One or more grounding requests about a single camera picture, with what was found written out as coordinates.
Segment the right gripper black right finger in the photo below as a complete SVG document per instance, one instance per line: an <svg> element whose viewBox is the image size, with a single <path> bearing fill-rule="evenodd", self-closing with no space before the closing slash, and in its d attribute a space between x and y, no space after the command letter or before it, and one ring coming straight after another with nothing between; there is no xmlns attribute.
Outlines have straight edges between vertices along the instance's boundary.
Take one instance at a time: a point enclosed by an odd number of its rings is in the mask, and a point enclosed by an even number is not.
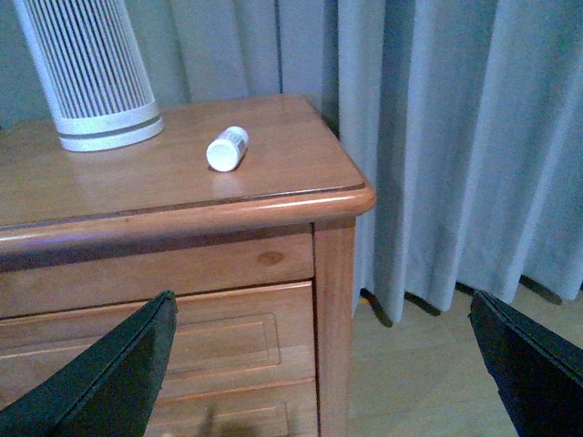
<svg viewBox="0 0 583 437"><path fill-rule="evenodd" d="M520 436L582 434L582 349L487 292L469 319Z"/></svg>

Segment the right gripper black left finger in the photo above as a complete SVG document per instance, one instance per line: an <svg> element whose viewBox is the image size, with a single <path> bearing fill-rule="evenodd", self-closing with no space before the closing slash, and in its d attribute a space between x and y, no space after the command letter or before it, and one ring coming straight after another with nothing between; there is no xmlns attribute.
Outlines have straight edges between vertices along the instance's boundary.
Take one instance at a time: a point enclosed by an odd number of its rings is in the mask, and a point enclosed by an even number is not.
<svg viewBox="0 0 583 437"><path fill-rule="evenodd" d="M167 290L1 411L4 436L142 436L169 363L177 302Z"/></svg>

